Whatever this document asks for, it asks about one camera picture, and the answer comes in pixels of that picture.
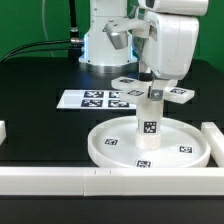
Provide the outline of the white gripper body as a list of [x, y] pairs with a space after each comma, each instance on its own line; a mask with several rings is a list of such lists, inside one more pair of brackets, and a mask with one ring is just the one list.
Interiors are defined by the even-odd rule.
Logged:
[[160, 79], [181, 80], [187, 74], [196, 46], [199, 22], [195, 17], [147, 13], [150, 24], [142, 59]]

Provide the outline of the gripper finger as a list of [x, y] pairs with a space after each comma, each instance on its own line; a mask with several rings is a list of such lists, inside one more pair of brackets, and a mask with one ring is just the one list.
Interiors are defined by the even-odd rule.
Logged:
[[151, 69], [148, 66], [141, 65], [139, 67], [138, 79], [140, 81], [148, 82], [151, 80]]
[[176, 80], [154, 79], [149, 90], [149, 98], [152, 101], [161, 101], [163, 92], [166, 87], [174, 87], [177, 85]]

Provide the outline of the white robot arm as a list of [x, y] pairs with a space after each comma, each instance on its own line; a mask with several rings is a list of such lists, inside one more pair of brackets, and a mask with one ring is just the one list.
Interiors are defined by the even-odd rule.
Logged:
[[80, 62], [93, 71], [116, 72], [138, 63], [153, 74], [148, 97], [164, 98], [171, 80], [187, 74], [209, 0], [90, 0], [90, 28]]

